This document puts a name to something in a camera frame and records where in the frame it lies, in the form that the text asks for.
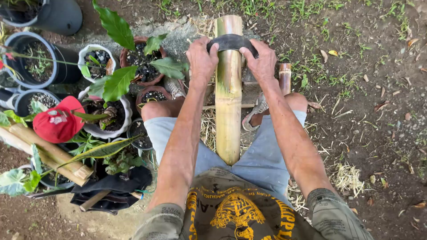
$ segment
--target knee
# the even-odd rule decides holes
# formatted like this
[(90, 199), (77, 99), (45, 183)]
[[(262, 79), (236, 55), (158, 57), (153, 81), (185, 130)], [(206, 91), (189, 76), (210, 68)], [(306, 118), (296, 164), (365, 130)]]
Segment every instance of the knee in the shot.
[(287, 100), (289, 107), (291, 107), (292, 110), (307, 112), (308, 103), (304, 95), (299, 93), (291, 93), (286, 95), (285, 99)]
[(170, 117), (170, 111), (158, 102), (149, 102), (141, 109), (141, 117), (143, 121), (147, 121), (156, 117)]

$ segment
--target leg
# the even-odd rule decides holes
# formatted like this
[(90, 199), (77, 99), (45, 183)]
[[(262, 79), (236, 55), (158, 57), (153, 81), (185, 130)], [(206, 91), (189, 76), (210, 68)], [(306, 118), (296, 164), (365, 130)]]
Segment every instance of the leg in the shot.
[[(285, 98), (300, 123), (304, 125), (307, 115), (305, 97), (298, 93), (292, 93), (286, 95)], [(261, 188), (283, 195), (290, 176), (277, 144), (268, 110), (253, 115), (249, 122), (252, 126), (260, 124), (259, 130), (252, 145), (231, 168), (232, 172)]]
[[(177, 97), (171, 101), (149, 102), (142, 107), (141, 116), (153, 148), (156, 151), (157, 164), (160, 164), (184, 99), (184, 97)], [(200, 141), (195, 176), (212, 167), (227, 169), (228, 166), (216, 153), (212, 152)]]

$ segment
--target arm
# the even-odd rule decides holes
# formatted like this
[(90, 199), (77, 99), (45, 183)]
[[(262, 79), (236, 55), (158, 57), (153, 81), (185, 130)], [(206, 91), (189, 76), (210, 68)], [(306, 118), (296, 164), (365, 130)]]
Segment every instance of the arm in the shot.
[(251, 42), (258, 50), (259, 58), (254, 59), (244, 47), (240, 52), (248, 60), (248, 67), (264, 92), (277, 142), (289, 173), (305, 199), (314, 189), (335, 191), (326, 176), (322, 158), (283, 97), (278, 80), (274, 78), (277, 61), (274, 50), (255, 39), (251, 39)]
[(157, 187), (148, 210), (162, 203), (173, 203), (184, 209), (194, 177), (203, 97), (218, 63), (218, 44), (214, 44), (208, 54), (206, 44), (209, 41), (207, 37), (195, 40), (187, 51), (192, 73), (190, 87), (167, 142), (158, 170)]

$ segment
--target hand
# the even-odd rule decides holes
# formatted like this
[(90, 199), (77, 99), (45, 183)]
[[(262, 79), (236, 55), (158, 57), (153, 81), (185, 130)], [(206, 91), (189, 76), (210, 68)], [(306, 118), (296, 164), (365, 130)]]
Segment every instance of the hand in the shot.
[(255, 59), (251, 51), (245, 47), (240, 48), (239, 52), (246, 57), (248, 67), (260, 84), (260, 87), (271, 82), (278, 82), (276, 78), (274, 78), (274, 68), (277, 62), (274, 50), (269, 48), (267, 44), (256, 39), (251, 39), (250, 41), (258, 51), (259, 57)]
[(211, 47), (211, 52), (208, 53), (206, 45), (211, 40), (208, 37), (203, 37), (195, 40), (186, 53), (188, 61), (190, 62), (191, 78), (200, 78), (204, 80), (205, 84), (209, 82), (212, 74), (218, 64), (218, 49), (219, 44), (215, 43)]

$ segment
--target light blue shorts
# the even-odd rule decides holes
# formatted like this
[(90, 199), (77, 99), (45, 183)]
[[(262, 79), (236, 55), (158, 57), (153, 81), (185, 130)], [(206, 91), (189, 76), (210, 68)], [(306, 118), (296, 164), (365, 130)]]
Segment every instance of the light blue shorts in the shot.
[[(304, 125), (307, 113), (293, 112), (301, 125)], [(160, 164), (175, 122), (176, 117), (156, 117), (144, 122), (156, 151), (158, 164)], [(290, 175), (277, 144), (270, 115), (263, 117), (252, 145), (233, 166), (228, 166), (216, 153), (200, 141), (194, 174), (195, 176), (199, 175), (212, 167), (230, 171), (238, 177), (263, 188), (272, 196), (291, 206), (284, 196)]]

